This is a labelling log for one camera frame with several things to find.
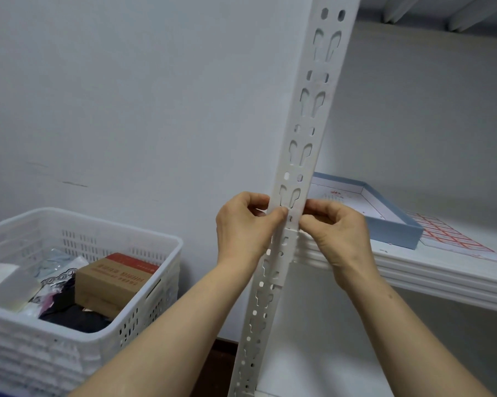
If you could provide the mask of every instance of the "white perforated steel post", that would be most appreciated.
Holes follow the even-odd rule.
[[[253,396],[274,313],[293,260],[329,109],[360,0],[312,0],[269,210],[289,208],[254,274],[229,397]]]

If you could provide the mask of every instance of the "forearm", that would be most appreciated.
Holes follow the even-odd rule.
[[[96,372],[73,396],[190,394],[212,344],[252,273],[218,265]]]
[[[492,396],[383,279],[347,292],[396,397]]]

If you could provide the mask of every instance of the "hand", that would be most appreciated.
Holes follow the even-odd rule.
[[[356,280],[380,279],[366,220],[356,210],[332,200],[308,199],[300,228],[316,241],[344,290]]]
[[[267,251],[276,228],[287,217],[286,207],[277,207],[266,215],[269,206],[265,194],[242,192],[229,200],[217,213],[218,265],[235,262],[254,273],[258,260]]]

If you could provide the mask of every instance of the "plastic crate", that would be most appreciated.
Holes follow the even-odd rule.
[[[66,395],[177,300],[182,240],[56,208],[0,222],[0,262],[30,267],[52,248],[93,262],[120,252],[159,266],[113,322],[87,334],[0,309],[0,391]]]

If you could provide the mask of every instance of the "right hand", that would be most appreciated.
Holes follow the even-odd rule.
[[[300,229],[313,237],[345,291],[357,281],[381,278],[361,213],[333,200],[308,199]]]

